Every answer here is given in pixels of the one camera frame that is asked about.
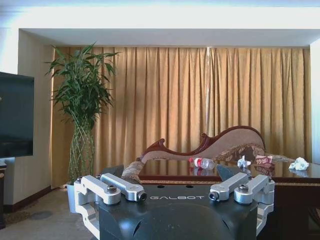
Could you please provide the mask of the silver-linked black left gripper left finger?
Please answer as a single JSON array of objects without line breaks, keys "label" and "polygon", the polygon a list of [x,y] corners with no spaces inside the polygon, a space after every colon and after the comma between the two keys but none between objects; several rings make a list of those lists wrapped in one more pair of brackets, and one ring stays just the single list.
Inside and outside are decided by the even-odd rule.
[{"label": "silver-linked black left gripper left finger", "polygon": [[102,200],[104,204],[112,206],[120,203],[121,197],[136,203],[147,199],[147,193],[138,177],[142,165],[131,164],[120,174],[119,169],[122,168],[114,167],[115,173],[82,176],[73,184],[74,212],[82,216],[84,226],[94,236],[100,235],[100,222],[91,203]]}]

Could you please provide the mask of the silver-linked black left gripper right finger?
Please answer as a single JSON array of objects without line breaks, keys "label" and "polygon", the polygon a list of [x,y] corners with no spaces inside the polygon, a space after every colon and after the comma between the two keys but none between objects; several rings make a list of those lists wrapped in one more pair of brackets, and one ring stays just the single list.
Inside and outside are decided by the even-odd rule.
[{"label": "silver-linked black left gripper right finger", "polygon": [[230,194],[238,204],[258,203],[257,225],[264,226],[268,214],[274,211],[275,182],[271,177],[259,174],[252,177],[238,167],[218,164],[216,166],[222,182],[211,185],[209,199],[214,202],[226,201]]}]

